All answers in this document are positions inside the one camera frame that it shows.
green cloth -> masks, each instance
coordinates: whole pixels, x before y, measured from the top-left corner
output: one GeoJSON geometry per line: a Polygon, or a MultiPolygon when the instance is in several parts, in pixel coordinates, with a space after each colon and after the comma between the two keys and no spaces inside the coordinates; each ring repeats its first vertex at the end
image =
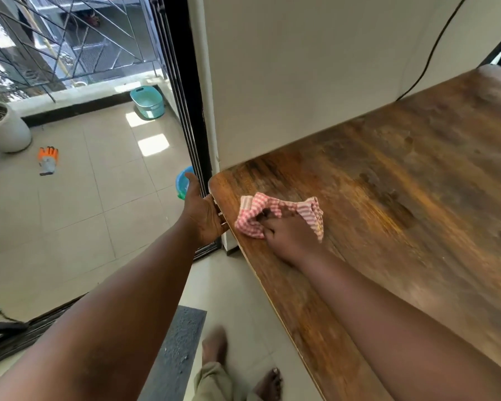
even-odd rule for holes
{"type": "MultiPolygon", "coordinates": [[[[193,401],[234,401],[234,383],[223,366],[217,362],[206,363],[195,377],[193,401]]],[[[262,401],[254,392],[247,401],[262,401]]]]}

gray doormat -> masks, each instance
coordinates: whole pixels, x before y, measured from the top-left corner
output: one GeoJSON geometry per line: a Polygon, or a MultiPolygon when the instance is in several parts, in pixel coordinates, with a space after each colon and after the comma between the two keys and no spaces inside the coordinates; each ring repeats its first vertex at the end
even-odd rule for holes
{"type": "Polygon", "coordinates": [[[139,401],[181,401],[200,342],[206,311],[178,306],[139,401]]]}

blue bucket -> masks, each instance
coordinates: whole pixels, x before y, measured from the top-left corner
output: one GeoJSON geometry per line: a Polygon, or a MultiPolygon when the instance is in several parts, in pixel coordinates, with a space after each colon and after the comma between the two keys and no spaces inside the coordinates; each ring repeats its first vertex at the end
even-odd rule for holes
{"type": "Polygon", "coordinates": [[[147,119],[159,118],[165,114],[163,96],[151,85],[144,85],[130,91],[139,112],[147,119]]]}
{"type": "Polygon", "coordinates": [[[185,168],[178,174],[178,176],[176,176],[176,192],[178,193],[178,198],[182,200],[185,199],[187,188],[189,187],[189,180],[186,176],[184,176],[184,174],[188,172],[195,174],[195,172],[193,171],[193,166],[185,168]]]}

pink and white cloth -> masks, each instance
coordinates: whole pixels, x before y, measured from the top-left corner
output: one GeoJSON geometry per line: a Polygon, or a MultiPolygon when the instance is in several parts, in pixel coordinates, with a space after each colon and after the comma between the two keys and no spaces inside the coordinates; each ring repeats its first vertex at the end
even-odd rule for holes
{"type": "Polygon", "coordinates": [[[303,202],[291,202],[269,197],[260,192],[255,195],[242,195],[235,227],[247,236],[263,239],[263,226],[256,221],[256,216],[268,208],[277,218],[281,218],[281,205],[285,205],[291,211],[297,211],[314,230],[321,242],[323,239],[323,211],[319,208],[316,197],[308,198],[303,202]]]}

potted plant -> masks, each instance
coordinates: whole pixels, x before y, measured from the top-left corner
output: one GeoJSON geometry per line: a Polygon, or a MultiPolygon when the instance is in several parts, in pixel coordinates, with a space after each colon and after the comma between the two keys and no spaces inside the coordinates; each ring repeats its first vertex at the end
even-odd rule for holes
{"type": "Polygon", "coordinates": [[[11,107],[0,102],[0,152],[19,152],[30,143],[30,128],[11,107]]]}

